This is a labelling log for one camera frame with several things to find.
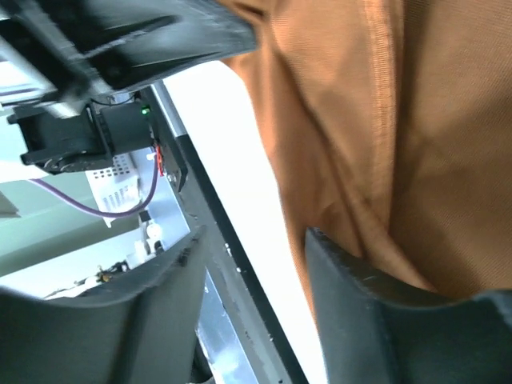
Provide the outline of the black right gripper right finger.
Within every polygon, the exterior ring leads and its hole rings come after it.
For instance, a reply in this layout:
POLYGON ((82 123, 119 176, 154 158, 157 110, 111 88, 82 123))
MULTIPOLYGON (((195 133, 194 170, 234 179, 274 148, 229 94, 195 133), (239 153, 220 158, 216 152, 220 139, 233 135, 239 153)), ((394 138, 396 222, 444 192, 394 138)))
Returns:
POLYGON ((508 383, 511 293, 452 300, 308 229, 306 261, 331 383, 508 383))

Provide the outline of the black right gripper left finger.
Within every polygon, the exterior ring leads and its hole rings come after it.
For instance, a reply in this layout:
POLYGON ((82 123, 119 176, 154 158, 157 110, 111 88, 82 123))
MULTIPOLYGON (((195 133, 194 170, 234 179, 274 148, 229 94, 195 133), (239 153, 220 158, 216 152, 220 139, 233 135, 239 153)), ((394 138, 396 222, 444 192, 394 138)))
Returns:
POLYGON ((186 383, 202 302, 203 230, 76 298, 1 292, 4 383, 186 383))

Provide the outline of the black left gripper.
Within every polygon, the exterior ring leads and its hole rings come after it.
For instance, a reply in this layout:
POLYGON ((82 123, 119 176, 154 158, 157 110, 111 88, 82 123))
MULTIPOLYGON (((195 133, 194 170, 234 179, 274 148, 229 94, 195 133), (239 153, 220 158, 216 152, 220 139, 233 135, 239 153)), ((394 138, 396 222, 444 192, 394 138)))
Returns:
POLYGON ((255 47, 216 1, 4 1, 1 101, 83 104, 255 47))

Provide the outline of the orange cloth napkin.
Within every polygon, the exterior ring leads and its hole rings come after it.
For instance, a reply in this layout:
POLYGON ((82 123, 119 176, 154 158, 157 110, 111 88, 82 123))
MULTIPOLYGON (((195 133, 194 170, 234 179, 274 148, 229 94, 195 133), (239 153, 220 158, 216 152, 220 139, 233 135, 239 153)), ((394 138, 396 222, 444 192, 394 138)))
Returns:
POLYGON ((305 232, 465 298, 511 286, 511 4, 228 1, 310 298, 305 232))

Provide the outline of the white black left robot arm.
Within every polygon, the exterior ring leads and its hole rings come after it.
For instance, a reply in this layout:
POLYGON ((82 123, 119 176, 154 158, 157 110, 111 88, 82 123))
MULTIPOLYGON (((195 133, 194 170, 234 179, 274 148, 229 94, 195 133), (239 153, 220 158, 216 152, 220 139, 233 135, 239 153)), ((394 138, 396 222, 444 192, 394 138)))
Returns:
POLYGON ((216 1, 4 1, 1 104, 24 165, 101 169, 152 144, 141 89, 255 47, 251 25, 216 1))

